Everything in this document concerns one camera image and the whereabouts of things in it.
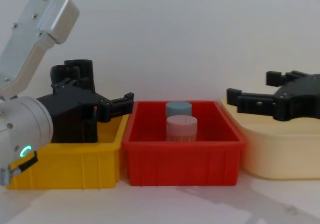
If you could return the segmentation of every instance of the red plastic tray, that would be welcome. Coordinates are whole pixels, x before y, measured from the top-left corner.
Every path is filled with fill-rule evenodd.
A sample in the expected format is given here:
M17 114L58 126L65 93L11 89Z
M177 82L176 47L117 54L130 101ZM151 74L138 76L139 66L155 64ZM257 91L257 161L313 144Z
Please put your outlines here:
M136 102L122 139L132 186L233 186L246 142L217 102L191 101L195 142L166 141L165 101Z

